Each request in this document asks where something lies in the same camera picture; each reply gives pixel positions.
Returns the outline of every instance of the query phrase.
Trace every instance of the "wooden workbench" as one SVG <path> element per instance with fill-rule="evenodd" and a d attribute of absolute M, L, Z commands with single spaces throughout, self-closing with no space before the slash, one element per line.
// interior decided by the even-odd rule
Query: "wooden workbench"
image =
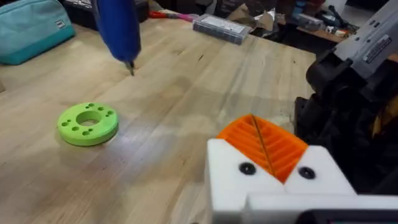
<path fill-rule="evenodd" d="M 141 25 L 136 76 L 100 36 L 0 67 L 0 223 L 204 223 L 206 141 L 248 114 L 292 130 L 294 99 L 308 97 L 314 54 L 249 36 L 238 46 L 178 20 Z M 117 135 L 75 147 L 58 116 L 102 102 Z"/>

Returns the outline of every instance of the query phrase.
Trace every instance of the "black part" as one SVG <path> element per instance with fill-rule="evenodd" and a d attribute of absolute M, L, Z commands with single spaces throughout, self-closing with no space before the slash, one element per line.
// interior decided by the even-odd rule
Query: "black part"
<path fill-rule="evenodd" d="M 246 175 L 254 175 L 256 173 L 256 167 L 250 162 L 243 162 L 240 164 L 239 170 Z"/>
<path fill-rule="evenodd" d="M 398 210 L 309 210 L 303 212 L 296 224 L 388 224 L 396 223 Z"/>
<path fill-rule="evenodd" d="M 313 180 L 317 176 L 315 174 L 315 171 L 309 167 L 300 167 L 298 168 L 298 173 L 300 176 L 308 179 L 308 180 Z"/>

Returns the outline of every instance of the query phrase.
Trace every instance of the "metal tip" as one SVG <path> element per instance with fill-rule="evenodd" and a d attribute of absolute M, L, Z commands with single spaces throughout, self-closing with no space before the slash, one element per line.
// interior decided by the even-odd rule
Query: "metal tip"
<path fill-rule="evenodd" d="M 130 74 L 134 76 L 134 62 L 125 62 L 127 69 L 129 70 Z"/>

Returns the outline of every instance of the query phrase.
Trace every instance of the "label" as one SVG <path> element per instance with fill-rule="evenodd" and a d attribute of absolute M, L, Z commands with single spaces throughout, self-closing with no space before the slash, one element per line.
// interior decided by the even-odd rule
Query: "label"
<path fill-rule="evenodd" d="M 375 44 L 372 49 L 370 49 L 366 55 L 363 57 L 363 60 L 366 63 L 372 63 L 372 61 L 384 50 L 389 44 L 391 44 L 392 39 L 386 34 Z"/>
<path fill-rule="evenodd" d="M 207 17 L 206 19 L 202 20 L 202 22 L 235 32 L 237 34 L 240 34 L 242 30 L 244 30 L 244 26 L 237 25 L 233 22 L 229 22 L 223 19 L 218 19 L 212 16 Z"/>
<path fill-rule="evenodd" d="M 57 25 L 58 29 L 61 29 L 65 26 L 65 23 L 60 19 L 58 21 L 55 21 L 55 25 Z"/>

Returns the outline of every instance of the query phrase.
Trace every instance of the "tool handle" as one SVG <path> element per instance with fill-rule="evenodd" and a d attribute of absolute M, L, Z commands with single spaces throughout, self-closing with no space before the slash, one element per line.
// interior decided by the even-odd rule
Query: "tool handle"
<path fill-rule="evenodd" d="M 133 0 L 94 0 L 98 30 L 114 58 L 132 62 L 141 51 L 139 23 Z"/>

